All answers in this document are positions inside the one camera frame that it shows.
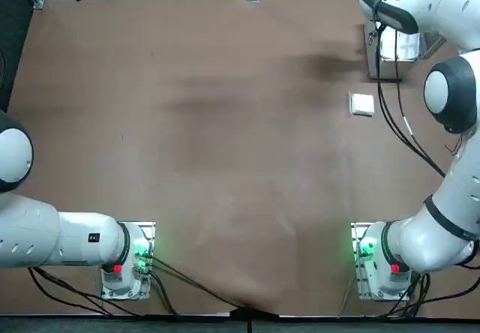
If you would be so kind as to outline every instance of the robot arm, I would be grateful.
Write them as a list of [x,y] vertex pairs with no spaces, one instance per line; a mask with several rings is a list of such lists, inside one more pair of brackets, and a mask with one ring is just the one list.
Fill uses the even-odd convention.
[[32,162],[28,134],[0,111],[0,268],[101,266],[105,298],[147,298],[149,280],[136,270],[145,263],[138,253],[152,254],[142,229],[8,193],[25,181]]
[[365,234],[375,299],[398,299],[410,273],[434,272],[471,259],[480,236],[480,0],[361,0],[365,16],[403,33],[439,32],[467,52],[435,64],[424,84],[432,116],[463,135],[438,190],[406,220],[376,222]]

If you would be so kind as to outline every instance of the cable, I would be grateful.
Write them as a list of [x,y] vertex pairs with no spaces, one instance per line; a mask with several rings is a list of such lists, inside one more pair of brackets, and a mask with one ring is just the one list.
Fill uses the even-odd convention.
[[386,103],[385,96],[383,95],[382,90],[382,83],[380,81],[380,42],[382,33],[386,28],[386,25],[381,25],[377,28],[377,24],[374,22],[376,28],[376,85],[378,90],[378,98],[380,102],[380,109],[382,110],[383,117],[385,118],[388,126],[393,131],[393,133],[397,136],[397,138],[410,150],[416,153],[420,158],[422,158],[428,165],[430,165],[437,173],[439,173],[442,177],[445,177],[445,173],[438,167],[438,165],[428,156],[425,155],[423,152],[419,151],[404,135],[404,132],[398,127],[397,123],[392,117],[390,113],[389,107]]
[[54,275],[48,273],[47,271],[44,271],[43,269],[41,268],[29,268],[29,269],[33,269],[36,273],[38,273],[43,279],[49,281],[50,283],[53,283],[65,290],[68,290],[72,293],[76,293],[78,294],[79,296],[82,296],[83,298],[87,299],[89,302],[92,302],[89,298],[94,298],[94,299],[98,299],[99,301],[102,301],[102,302],[105,302],[117,309],[119,309],[120,311],[123,311],[125,312],[126,314],[130,314],[131,316],[133,317],[136,317],[136,318],[140,318],[140,317],[143,317],[141,314],[138,314],[138,313],[134,313],[134,312],[131,312],[125,308],[123,308],[121,305],[118,305],[116,303],[113,303],[112,301],[110,301],[109,299],[105,299],[105,298],[102,298],[100,297],[99,295],[95,295],[95,294],[91,294],[91,293],[87,293],[87,292],[82,292],[76,288],[74,288],[73,286],[71,286],[70,284],[68,284],[67,282],[65,282],[64,280],[60,279],[60,278],[57,278],[55,277]]
[[[465,289],[459,293],[455,293],[455,294],[451,294],[451,295],[444,295],[442,297],[437,297],[437,298],[432,298],[432,299],[427,299],[426,301],[423,301],[422,304],[426,304],[426,303],[432,303],[432,302],[440,302],[440,301],[445,301],[447,299],[456,299],[456,298],[460,298],[460,297],[463,297],[463,296],[466,296],[467,294],[470,294],[471,292],[473,292],[478,286],[480,285],[480,277],[477,279],[477,281],[468,289]],[[394,313],[397,313],[398,311],[402,311],[402,309],[400,310],[394,310],[393,312],[391,312],[390,314],[394,314]]]
[[184,279],[186,279],[187,281],[191,282],[195,287],[203,290],[204,292],[208,293],[210,296],[213,296],[215,297],[216,299],[224,302],[224,303],[227,303],[229,305],[232,305],[233,307],[235,308],[242,308],[242,306],[238,305],[238,304],[235,304],[235,303],[232,303],[231,301],[228,301],[226,300],[225,298],[222,298],[220,297],[217,293],[215,292],[212,292],[209,288],[207,288],[206,286],[203,286],[202,284],[196,282],[195,280],[191,279],[190,277],[188,277],[186,274],[183,274],[182,272],[180,272],[178,269],[176,268],[173,268],[171,265],[165,263],[164,261],[156,258],[155,256],[152,256],[152,255],[143,255],[145,258],[150,258],[150,259],[153,259],[154,261],[160,263],[162,266],[165,266],[167,267],[168,269],[170,269],[171,271],[175,272],[177,275],[180,275],[181,277],[183,277]]
[[480,270],[480,265],[477,265],[476,267],[472,267],[471,265],[460,264],[459,267],[470,269],[471,271]]
[[30,273],[30,276],[31,276],[31,279],[34,281],[35,285],[37,286],[37,288],[45,295],[47,296],[48,298],[52,299],[53,301],[55,302],[58,302],[58,303],[62,303],[63,305],[69,305],[71,307],[75,307],[75,308],[82,308],[82,309],[85,309],[86,311],[91,311],[91,312],[94,312],[94,313],[97,313],[97,314],[100,314],[102,316],[106,316],[106,317],[110,317],[112,314],[107,312],[107,313],[104,313],[104,311],[101,311],[101,310],[96,310],[94,308],[90,308],[90,307],[86,307],[85,305],[81,305],[81,304],[75,304],[75,303],[70,303],[69,301],[64,301],[63,299],[60,299],[60,298],[57,298],[53,295],[51,295],[50,293],[48,293],[43,287],[42,285],[40,284],[40,282],[38,281],[37,277],[35,277],[35,274],[33,273],[33,269],[32,268],[28,268],[28,273]]
[[394,306],[385,314],[382,314],[381,316],[376,316],[375,318],[383,318],[383,317],[389,317],[395,312],[395,308],[398,307],[398,305],[404,300],[404,296],[410,292],[410,290],[417,285],[417,283],[420,280],[420,276],[418,276],[409,286],[405,291],[400,295],[400,298],[397,300],[397,302],[394,304]]
[[148,274],[151,275],[157,281],[157,284],[160,287],[160,291],[162,293],[163,302],[165,303],[169,313],[173,314],[177,318],[180,318],[180,314],[175,310],[175,308],[172,305],[172,302],[170,301],[170,298],[168,297],[167,290],[165,289],[165,286],[164,286],[164,282],[162,282],[160,277],[158,277],[158,275],[156,275],[153,271],[150,271]]
[[450,149],[446,144],[444,144],[445,148],[448,149],[448,151],[450,152],[450,154],[452,156],[456,155],[458,153],[458,151],[460,150],[461,146],[462,146],[462,143],[464,142],[464,136],[460,135],[458,136],[457,138],[457,142],[455,142],[455,147],[453,149]]
[[420,143],[415,138],[415,135],[413,134],[413,130],[412,130],[410,124],[407,121],[407,117],[405,116],[404,106],[402,104],[401,93],[400,93],[400,76],[398,74],[398,52],[397,51],[398,51],[398,31],[395,30],[395,49],[394,49],[395,81],[396,81],[396,86],[397,86],[397,99],[398,99],[398,106],[400,108],[400,114],[402,115],[402,119],[405,122],[406,129],[409,131],[409,134],[412,137],[413,142],[417,145],[417,147],[421,151],[421,153],[430,162],[430,163],[429,162],[427,162],[427,163],[429,163],[432,166],[432,168],[434,168],[441,176],[445,177],[445,173],[442,171],[442,169],[438,166],[437,163],[435,163],[435,161],[430,157],[430,155],[428,155],[428,153],[423,149],[423,147],[420,145]]

